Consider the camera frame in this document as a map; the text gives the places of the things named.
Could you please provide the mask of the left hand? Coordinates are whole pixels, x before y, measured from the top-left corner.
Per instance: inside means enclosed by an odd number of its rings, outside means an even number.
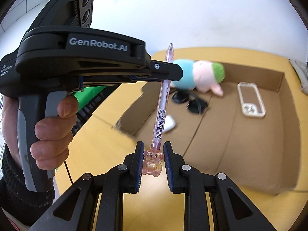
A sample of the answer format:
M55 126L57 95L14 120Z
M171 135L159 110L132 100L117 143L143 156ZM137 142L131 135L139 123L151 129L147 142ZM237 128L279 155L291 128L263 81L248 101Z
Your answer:
M72 128L76 123L79 104L70 95L61 100L57 106L57 117L44 118L37 122L34 133L38 141L30 147L30 153L38 168L52 170L61 166L69 156L68 146L72 142ZM4 97L3 137L10 155L21 167L17 142L18 101Z

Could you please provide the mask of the black knit sleeve forearm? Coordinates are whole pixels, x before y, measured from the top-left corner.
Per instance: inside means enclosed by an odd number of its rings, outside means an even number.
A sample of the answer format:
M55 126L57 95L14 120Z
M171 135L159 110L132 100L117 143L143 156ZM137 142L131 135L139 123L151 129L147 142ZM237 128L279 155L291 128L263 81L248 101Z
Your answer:
M1 178L1 208L26 226L32 226L53 204L55 190L29 191L24 183L22 169L12 158L9 148L3 154Z

